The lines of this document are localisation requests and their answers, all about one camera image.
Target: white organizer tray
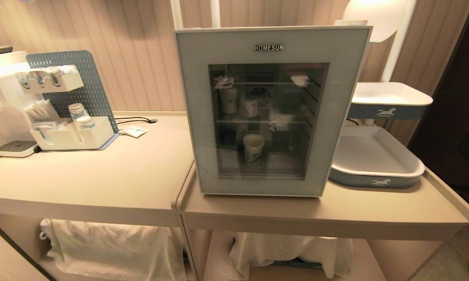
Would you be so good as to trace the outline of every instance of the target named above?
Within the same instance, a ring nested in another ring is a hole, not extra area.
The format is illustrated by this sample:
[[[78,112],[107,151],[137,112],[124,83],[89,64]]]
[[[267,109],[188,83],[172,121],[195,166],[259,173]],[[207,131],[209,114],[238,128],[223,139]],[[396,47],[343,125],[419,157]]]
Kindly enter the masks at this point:
[[[398,82],[359,82],[348,118],[420,119],[432,98]]]
[[[345,126],[329,178],[355,187],[408,188],[424,171],[424,164],[383,128]]]
[[[83,87],[83,81],[80,77],[80,73],[74,73],[69,75],[63,75],[59,78],[61,85],[58,87],[53,84],[50,77],[44,78],[44,87],[40,87],[35,79],[28,79],[29,89],[25,89],[21,82],[18,81],[24,94],[42,94],[45,92],[62,92],[72,91]]]
[[[71,122],[63,130],[47,132],[45,139],[39,131],[31,130],[30,133],[44,151],[98,149],[114,133],[107,116],[92,117],[92,120],[96,125],[88,130],[77,130],[76,124]]]

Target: lamp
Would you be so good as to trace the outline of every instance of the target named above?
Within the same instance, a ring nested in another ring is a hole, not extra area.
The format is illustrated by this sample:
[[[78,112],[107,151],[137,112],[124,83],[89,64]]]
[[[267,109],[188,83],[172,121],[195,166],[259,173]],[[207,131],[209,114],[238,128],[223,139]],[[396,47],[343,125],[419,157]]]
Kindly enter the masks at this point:
[[[367,20],[373,26],[370,42],[379,43],[391,37],[406,13],[406,0],[350,0],[343,20]]]

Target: white towel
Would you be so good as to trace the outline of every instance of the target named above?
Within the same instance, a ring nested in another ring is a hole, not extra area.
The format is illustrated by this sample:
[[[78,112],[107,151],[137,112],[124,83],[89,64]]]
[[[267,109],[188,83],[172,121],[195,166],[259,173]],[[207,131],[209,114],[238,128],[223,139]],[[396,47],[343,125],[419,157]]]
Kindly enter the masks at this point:
[[[186,281],[178,228],[44,219],[62,272],[122,281]]]
[[[301,258],[321,263],[328,278],[334,274],[345,278],[352,264],[352,239],[231,233],[235,244],[229,254],[231,280],[248,280],[250,267],[266,267],[276,260]]]

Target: floor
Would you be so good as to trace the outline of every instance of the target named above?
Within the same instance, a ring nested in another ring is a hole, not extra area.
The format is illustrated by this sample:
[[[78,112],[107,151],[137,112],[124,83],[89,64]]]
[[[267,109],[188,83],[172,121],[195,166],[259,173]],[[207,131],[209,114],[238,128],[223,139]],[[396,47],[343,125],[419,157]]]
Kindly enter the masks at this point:
[[[469,226],[444,244],[411,281],[469,281]]]

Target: blue pegboard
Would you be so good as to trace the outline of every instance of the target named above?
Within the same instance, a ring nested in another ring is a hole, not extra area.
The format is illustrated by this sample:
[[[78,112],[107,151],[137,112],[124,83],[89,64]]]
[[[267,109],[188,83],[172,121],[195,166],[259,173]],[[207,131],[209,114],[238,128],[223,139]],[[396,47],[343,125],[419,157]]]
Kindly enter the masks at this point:
[[[99,78],[94,58],[88,50],[33,53],[26,55],[26,60],[31,68],[63,66],[65,64],[76,65],[83,81],[83,87],[73,91],[45,93],[43,94],[44,98],[51,100],[60,117],[70,117],[68,106],[72,103],[82,103],[90,116],[108,116],[113,132],[118,133],[117,123]]]

